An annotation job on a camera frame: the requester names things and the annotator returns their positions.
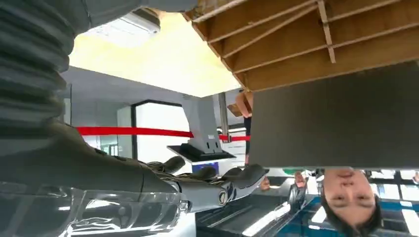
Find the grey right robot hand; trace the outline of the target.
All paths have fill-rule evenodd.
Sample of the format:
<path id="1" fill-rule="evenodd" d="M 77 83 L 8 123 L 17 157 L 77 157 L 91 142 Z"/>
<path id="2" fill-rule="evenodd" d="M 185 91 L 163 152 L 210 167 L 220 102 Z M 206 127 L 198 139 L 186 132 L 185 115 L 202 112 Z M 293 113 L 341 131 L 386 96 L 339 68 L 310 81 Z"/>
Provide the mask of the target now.
<path id="1" fill-rule="evenodd" d="M 248 196 L 265 170 L 251 165 L 217 181 L 206 175 L 173 176 L 140 161 L 113 157 L 89 146 L 77 130 L 48 124 L 0 126 L 2 193 L 61 198 L 70 189 L 143 201 L 149 193 L 182 194 L 193 212 Z"/>

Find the person's left hand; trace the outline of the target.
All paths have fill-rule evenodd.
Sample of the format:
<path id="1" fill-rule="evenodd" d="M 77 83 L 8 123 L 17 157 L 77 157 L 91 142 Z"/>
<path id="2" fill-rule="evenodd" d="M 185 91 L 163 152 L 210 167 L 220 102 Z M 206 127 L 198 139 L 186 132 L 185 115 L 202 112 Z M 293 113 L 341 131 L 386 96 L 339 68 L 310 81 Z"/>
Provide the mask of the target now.
<path id="1" fill-rule="evenodd" d="M 253 112 L 253 93 L 251 91 L 240 91 L 235 98 L 236 105 L 245 118 L 250 118 Z"/>

